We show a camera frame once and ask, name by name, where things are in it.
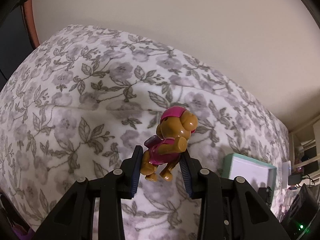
pink helmet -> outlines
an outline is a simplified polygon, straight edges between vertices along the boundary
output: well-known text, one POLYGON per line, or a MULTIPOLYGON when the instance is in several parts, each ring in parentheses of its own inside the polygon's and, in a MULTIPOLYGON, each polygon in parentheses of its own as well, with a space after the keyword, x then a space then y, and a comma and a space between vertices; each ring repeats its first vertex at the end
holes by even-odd
POLYGON ((167 110, 165 110, 163 112, 161 119, 160 119, 160 123, 166 117, 170 117, 170 116, 181 117, 184 111, 186 111, 186 109, 182 106, 169 107, 167 110))

toy head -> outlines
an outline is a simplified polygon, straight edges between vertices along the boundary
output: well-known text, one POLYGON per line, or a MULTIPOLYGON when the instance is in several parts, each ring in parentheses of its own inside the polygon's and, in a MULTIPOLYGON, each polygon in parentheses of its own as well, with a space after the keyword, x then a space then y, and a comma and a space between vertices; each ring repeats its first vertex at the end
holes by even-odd
POLYGON ((164 111, 156 134, 161 139, 179 136, 188 140, 198 126, 198 118, 182 106, 172 106, 164 111))

white floral fabric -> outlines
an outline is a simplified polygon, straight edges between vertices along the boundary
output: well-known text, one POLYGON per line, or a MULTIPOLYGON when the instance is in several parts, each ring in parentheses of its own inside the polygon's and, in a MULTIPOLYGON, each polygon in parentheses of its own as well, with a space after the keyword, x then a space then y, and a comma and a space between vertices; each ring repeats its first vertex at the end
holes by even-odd
MULTIPOLYGON (((278 167, 278 213, 286 127, 232 80, 170 46, 70 25, 26 58, 0 100, 0 187, 34 230, 77 178, 118 168, 173 105, 199 118, 188 149, 203 167, 220 174, 229 153, 278 167)), ((200 202, 188 198, 179 166, 173 173, 171 182, 141 176, 134 199, 122 201, 127 240, 196 239, 200 202)))

toy foot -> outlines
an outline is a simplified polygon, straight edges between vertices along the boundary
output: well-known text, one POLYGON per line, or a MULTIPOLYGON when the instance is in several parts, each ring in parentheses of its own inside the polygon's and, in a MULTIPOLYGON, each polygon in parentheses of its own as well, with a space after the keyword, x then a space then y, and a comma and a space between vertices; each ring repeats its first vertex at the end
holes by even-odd
POLYGON ((145 179, 146 179, 146 180, 150 180, 150 181, 154 181, 154 182, 158 181, 158 177, 157 177, 157 175, 156 175, 155 173, 152 173, 152 174, 150 174, 150 175, 147 175, 147 176, 145 177, 145 179))
POLYGON ((155 167, 151 163, 142 163, 140 173, 142 175, 151 175, 155 172, 155 167))
POLYGON ((171 181, 172 178, 173 178, 171 172, 168 171, 168 170, 165 171, 165 172, 161 171, 161 172, 160 172, 160 176, 161 176, 164 180, 166 180, 166 181, 171 181))

brown plastic toy dog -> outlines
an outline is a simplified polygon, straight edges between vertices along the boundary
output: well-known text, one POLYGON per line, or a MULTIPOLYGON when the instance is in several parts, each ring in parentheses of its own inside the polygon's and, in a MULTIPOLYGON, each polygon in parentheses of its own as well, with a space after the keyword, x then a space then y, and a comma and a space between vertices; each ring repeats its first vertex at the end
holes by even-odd
POLYGON ((167 163, 160 176, 172 180, 172 169, 178 164, 180 154, 187 149, 188 139, 198 126, 198 118, 181 106, 164 111, 156 135, 145 141, 148 148, 143 154, 140 172, 147 180, 157 181, 159 165, 167 163))

